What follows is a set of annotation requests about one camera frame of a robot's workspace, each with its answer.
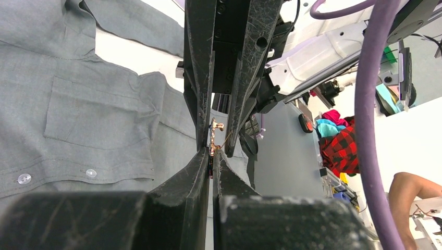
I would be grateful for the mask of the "small gold brooch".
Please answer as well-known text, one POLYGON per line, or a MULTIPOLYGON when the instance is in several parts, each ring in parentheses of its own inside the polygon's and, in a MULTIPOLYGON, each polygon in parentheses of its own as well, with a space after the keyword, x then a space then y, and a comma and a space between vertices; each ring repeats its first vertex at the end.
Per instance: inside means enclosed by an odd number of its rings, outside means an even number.
POLYGON ((209 130, 209 134, 210 134, 210 144, 209 144, 209 146, 210 146, 210 156, 214 157, 215 151, 218 150, 218 149, 221 149, 226 144, 228 138, 231 135, 231 132, 229 132, 226 135, 225 140, 224 140, 222 145, 216 145, 215 144, 215 136, 216 136, 215 133, 216 133, 216 130, 218 129, 219 131, 223 132, 224 129, 225 129, 225 125, 223 123, 217 122, 215 118, 212 118, 211 124, 209 126, 209 129, 210 129, 209 130))

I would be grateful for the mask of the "grey button-up shirt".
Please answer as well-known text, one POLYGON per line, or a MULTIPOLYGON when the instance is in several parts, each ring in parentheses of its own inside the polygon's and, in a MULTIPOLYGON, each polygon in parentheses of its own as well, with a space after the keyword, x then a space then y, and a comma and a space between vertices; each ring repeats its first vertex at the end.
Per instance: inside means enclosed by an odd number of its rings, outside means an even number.
POLYGON ((195 154, 182 94, 100 58, 96 27, 182 55, 182 25, 142 1, 1 1, 1 211, 26 192, 149 191, 195 154))

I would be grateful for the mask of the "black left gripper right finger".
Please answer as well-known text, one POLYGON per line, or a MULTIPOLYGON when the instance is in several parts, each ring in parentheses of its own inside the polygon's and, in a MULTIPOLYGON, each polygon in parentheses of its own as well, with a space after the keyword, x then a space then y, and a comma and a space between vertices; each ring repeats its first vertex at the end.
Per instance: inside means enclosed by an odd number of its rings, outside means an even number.
POLYGON ((373 249, 349 205, 334 198, 264 197, 213 156, 215 249, 373 249))

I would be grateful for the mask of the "person forearm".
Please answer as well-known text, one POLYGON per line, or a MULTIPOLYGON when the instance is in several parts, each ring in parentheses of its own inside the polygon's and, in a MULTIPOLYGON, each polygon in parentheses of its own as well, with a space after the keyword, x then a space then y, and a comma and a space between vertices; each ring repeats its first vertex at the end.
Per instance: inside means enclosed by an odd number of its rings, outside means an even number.
POLYGON ((394 175, 388 192, 389 208, 405 249, 417 249, 409 225, 409 212, 415 198, 441 197, 441 185, 408 172, 394 175))

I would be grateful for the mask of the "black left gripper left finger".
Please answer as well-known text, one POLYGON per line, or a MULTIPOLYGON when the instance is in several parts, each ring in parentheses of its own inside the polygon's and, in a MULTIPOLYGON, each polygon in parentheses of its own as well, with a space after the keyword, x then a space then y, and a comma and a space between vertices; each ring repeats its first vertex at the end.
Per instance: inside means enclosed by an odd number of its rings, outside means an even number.
POLYGON ((1 249, 204 249, 209 157, 150 192, 27 194, 1 220, 1 249))

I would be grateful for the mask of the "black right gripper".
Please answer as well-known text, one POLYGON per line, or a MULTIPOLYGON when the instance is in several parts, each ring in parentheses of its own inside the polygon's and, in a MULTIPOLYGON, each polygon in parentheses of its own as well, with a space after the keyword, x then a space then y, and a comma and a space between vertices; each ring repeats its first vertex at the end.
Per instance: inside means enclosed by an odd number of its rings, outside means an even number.
POLYGON ((198 151, 210 151, 212 93, 213 109, 226 114, 229 108, 227 157, 234 155, 248 98, 256 101, 252 114, 266 114, 282 100, 279 86, 273 86, 265 69, 265 63, 282 56, 286 44, 282 5, 283 1, 185 1, 183 95, 198 151))

